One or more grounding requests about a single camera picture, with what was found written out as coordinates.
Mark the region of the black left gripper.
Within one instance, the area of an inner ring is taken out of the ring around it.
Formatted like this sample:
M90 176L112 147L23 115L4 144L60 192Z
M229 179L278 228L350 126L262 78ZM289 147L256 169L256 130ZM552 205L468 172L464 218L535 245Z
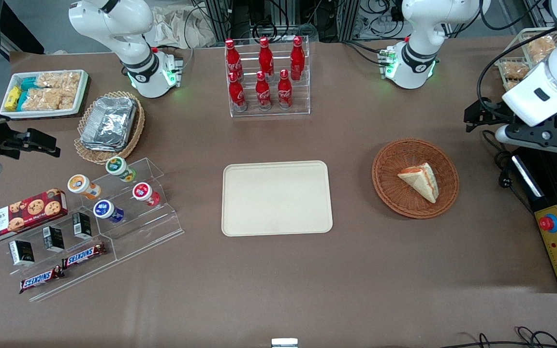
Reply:
M557 115L531 127L518 119L503 101L493 103L490 99L475 101L467 107L464 110L464 123L466 132L472 132L480 126L490 125L510 125L511 134L541 134L545 131L557 131Z

